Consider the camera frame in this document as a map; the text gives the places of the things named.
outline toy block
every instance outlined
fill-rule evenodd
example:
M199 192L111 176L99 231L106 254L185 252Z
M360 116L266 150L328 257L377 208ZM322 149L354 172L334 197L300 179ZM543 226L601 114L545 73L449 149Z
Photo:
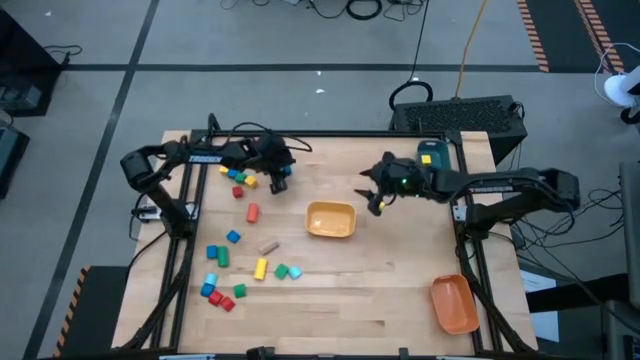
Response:
M240 186L234 186L233 188L231 188L231 193L236 199L239 199L244 195L244 191L242 191L242 187Z
M258 187L258 179L256 179L251 175L247 176L247 178L244 179L244 183L247 184L247 186L252 189L255 189L256 187Z
M218 266L229 266L229 249L226 246L218 246Z
M238 234L235 230L231 230L227 234L227 240L235 244L238 242L238 240L240 240L240 234Z
M213 292L213 290L215 290L215 286L211 285L211 284L207 284L204 283L202 284L202 289L200 290L200 295L204 296L204 297L209 297L211 296L211 293Z
M247 178L247 175L243 174L243 173L238 173L238 175L236 175L235 179L236 179L236 183L238 184L244 184L244 180Z
M209 296L209 303L213 306L218 306L222 298L224 298L224 295L222 295L218 290L213 290Z
M300 275L302 275L302 270L300 270L299 267L297 266L292 266L289 268L289 276L291 276L291 278L293 280L297 279L300 277Z
M289 272L289 268L285 264L278 265L278 268L275 271L276 277L280 280L284 279Z
M277 249L279 246L280 246L279 242L270 241L270 242L266 242L266 243L262 244L258 248L258 251L260 252L260 255L264 256L264 255L267 255L268 253L272 252L273 250Z
M216 286L217 281L218 281L218 275L213 273L208 273L207 276L204 278L205 284L210 284L213 286Z
M234 306L236 306L236 303L234 303L230 298L225 297L224 299L220 300L220 305L223 309L229 312L231 311L231 309L233 309Z
M215 259L218 257L218 247L215 245L207 246L207 259Z
M260 213L260 208L258 204L251 203L249 204L249 211L247 211L247 222L255 224L258 221L258 214Z
M236 296L236 299L245 297L247 296L247 287L245 286L245 284L238 284L233 287L233 294Z
M253 274L253 277L257 280L264 280L265 275L267 274L267 259L259 258L256 263L256 272Z

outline orange bowl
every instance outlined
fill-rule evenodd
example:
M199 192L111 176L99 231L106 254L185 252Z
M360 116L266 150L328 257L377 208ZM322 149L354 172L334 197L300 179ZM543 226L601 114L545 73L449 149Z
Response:
M464 276L441 276L433 281L431 298L438 322L449 334L468 334L480 326L469 283Z
M305 227L318 236L347 237L356 229L356 209L347 203L314 201L307 207Z

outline wooden table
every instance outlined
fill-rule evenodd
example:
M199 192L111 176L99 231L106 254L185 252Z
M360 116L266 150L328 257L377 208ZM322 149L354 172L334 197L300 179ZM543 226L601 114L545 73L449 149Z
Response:
M184 132L166 132L164 141ZM473 354L469 335L449 335L439 326L429 288L439 276L460 273L454 254L455 237L450 209L424 199L398 199L376 218L366 201L353 192L374 184L358 172L381 159L384 151L413 157L417 138L307 138L313 153L296 152L289 189L276 196L269 180L260 176L256 190L245 197L231 195L232 181L210 166L204 193L196 252L191 270L179 351L182 353L244 353L256 346L275 346L279 354L397 354L407 347L413 355ZM463 133L469 172L495 171L485 133ZM457 167L453 147L450 149ZM175 169L167 191L177 197L182 167ZM198 169L193 172L193 199ZM305 211L313 200L349 202L355 206L354 235L343 240L313 237L304 227ZM497 194L475 197L476 202L501 200ZM249 202L260 205L257 224L245 221ZM242 234L237 244L225 236ZM138 250L161 232L162 225L144 225ZM508 227L493 231L509 235ZM268 275L253 278L258 246L277 240L281 246L267 256ZM141 256L129 277L113 346L126 342L158 300L168 249L161 240ZM210 244L229 247L231 264L219 268L207 260ZM537 347L520 280L513 245L502 238L484 241L493 295L509 323L532 347ZM293 281L278 280L278 264L299 266L304 274ZM219 275L217 289L232 296L232 286L244 283L248 296L236 301L230 313L200 296L205 274ZM484 309L478 309L485 349L491 348ZM166 320L173 318L171 307ZM163 344L170 321L165 321Z

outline cyan block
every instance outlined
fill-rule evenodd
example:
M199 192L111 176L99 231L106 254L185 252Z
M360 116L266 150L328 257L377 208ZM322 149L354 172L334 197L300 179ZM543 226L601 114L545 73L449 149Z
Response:
M212 286L216 286L216 281L218 281L218 275L216 274L208 273L204 278L204 283L211 284Z
M235 232L235 230L231 230L229 231L229 233L227 234L227 240L231 241L232 243L237 243L238 240L240 240L240 234L238 234L237 232Z
M213 290L215 290L215 286L211 285L211 284L203 284L202 285L202 289L200 290L200 295L204 296L204 297L209 297L211 296L211 294L213 293Z
M218 257L218 247L215 245L207 246L207 259L215 259Z
M300 270L299 267L297 266L292 266L289 268L289 276L291 276L291 278L293 280L297 279L300 277L300 275L302 275L302 270Z

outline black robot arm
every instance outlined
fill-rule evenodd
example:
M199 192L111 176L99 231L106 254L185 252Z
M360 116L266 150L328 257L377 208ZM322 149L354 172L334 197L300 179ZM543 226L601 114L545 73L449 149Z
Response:
M155 156L164 163L153 170L149 158ZM172 237L188 237L192 221L186 204L172 199L161 182L170 177L177 166L191 164L220 164L243 171L252 169L271 177L271 192L277 194L287 189L284 168L295 163L284 139L268 130L257 140L246 138L227 141L223 145L204 142L189 143L186 137L180 141L169 141L162 145L144 146L128 153L120 165L127 182L137 192L147 195L162 210L160 218Z

